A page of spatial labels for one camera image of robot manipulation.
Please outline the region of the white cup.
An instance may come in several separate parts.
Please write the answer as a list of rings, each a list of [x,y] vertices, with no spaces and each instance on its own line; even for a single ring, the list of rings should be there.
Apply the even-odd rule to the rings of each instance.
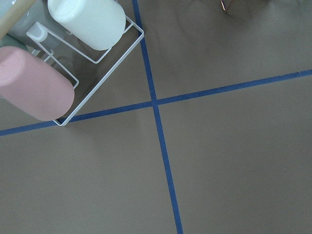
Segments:
[[[114,0],[49,0],[52,18],[92,49],[103,51],[121,39],[126,25]]]

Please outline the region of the pink cup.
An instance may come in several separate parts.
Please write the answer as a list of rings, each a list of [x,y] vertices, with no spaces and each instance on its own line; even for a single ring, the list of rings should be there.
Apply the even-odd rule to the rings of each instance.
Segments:
[[[74,101],[74,87],[61,73],[23,49],[0,49],[0,95],[32,117],[50,121]]]

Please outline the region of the grey cup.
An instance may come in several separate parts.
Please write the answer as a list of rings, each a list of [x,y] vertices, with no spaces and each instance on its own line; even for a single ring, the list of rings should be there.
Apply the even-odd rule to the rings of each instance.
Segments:
[[[17,1],[18,0],[1,0],[0,18],[5,15],[8,9],[10,9]],[[41,50],[41,48],[26,35],[26,32],[36,22],[39,22],[54,34],[64,39],[66,29],[51,17],[48,10],[47,0],[37,0],[7,34],[36,50]],[[59,43],[60,41],[50,34],[43,42],[41,42],[46,49],[54,49]]]

